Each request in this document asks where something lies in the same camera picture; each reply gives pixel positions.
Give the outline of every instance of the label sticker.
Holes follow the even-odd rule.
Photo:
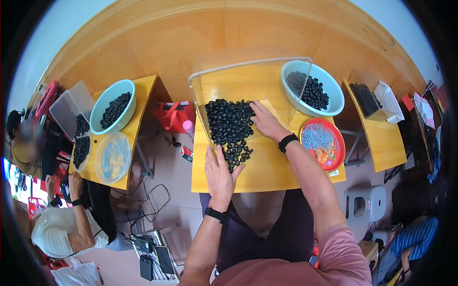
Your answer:
[[[332,176],[337,176],[339,175],[339,170],[335,170],[334,172],[330,172],[329,173],[329,176],[332,177]]]

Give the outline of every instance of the red bag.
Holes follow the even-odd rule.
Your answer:
[[[183,133],[183,123],[186,120],[196,124],[196,114],[192,110],[190,101],[177,103],[161,103],[159,109],[153,110],[154,116],[159,120],[165,131],[172,133]]]

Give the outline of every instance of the pink shirt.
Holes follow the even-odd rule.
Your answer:
[[[366,258],[346,224],[335,225],[319,242],[318,269],[308,261],[255,259],[223,271],[212,286],[372,285]]]

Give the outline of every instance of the yellow wooden desk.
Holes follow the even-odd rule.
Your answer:
[[[196,82],[193,81],[192,85],[198,102],[203,104],[209,100],[214,100],[215,95],[234,102],[241,99],[262,101],[268,98],[270,103],[275,105],[277,111],[291,114],[289,130],[298,135],[300,128],[310,116],[295,111],[286,99],[280,79],[280,70],[283,64],[284,62],[248,65],[218,71],[200,77]],[[199,110],[205,117],[206,112],[203,105],[199,106]],[[334,123],[332,117],[326,117],[326,119]],[[253,130],[255,135],[259,132],[256,128]],[[197,114],[192,161],[192,192],[208,192],[207,177],[204,171],[207,145],[208,140],[199,114]],[[254,149],[254,152],[253,155],[250,155],[251,159],[245,162],[246,166],[237,179],[236,193],[299,188],[291,165],[286,155],[278,149],[276,142],[265,136],[260,136],[249,140],[246,145]],[[345,181],[345,167],[342,165],[338,169],[338,175],[330,178],[333,183]]]
[[[138,135],[138,131],[140,129],[140,123],[143,118],[143,114],[145,112],[146,105],[148,103],[151,91],[153,89],[154,84],[156,83],[157,76],[149,76],[149,77],[144,77],[138,80],[134,80],[135,83],[135,98],[137,100],[137,105],[135,108],[134,115],[132,116],[132,119],[129,121],[129,123],[121,130],[124,135],[126,135],[127,139],[129,140],[129,144],[132,149],[132,154],[135,148],[136,144],[136,139]],[[92,96],[94,101],[97,101],[99,96],[104,92],[104,90],[99,91],[94,93]],[[97,152],[97,147],[98,143],[101,143],[102,140],[105,138],[104,135],[91,135],[91,152],[88,154],[89,155],[89,160],[87,162],[86,167],[80,172],[81,178],[96,182],[96,183],[102,183],[98,178],[97,175],[95,174],[94,171],[94,159],[95,159],[95,154]],[[71,156],[71,162],[70,162],[70,172],[73,172],[74,165],[73,165],[73,152]],[[110,185],[111,187],[114,188],[119,188],[119,189],[127,189],[129,185],[129,177],[131,174],[131,170],[129,167],[129,171],[127,174],[118,182]]]
[[[348,81],[344,80],[343,85],[347,90],[344,88],[342,90],[350,95],[363,125],[374,171],[380,172],[406,163],[407,158],[398,125],[386,121],[366,120]]]

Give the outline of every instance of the blue striped shirt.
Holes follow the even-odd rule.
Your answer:
[[[416,260],[426,253],[436,233],[439,221],[435,217],[428,217],[425,221],[403,227],[393,239],[391,250],[400,257],[402,252],[412,247],[409,260]]]

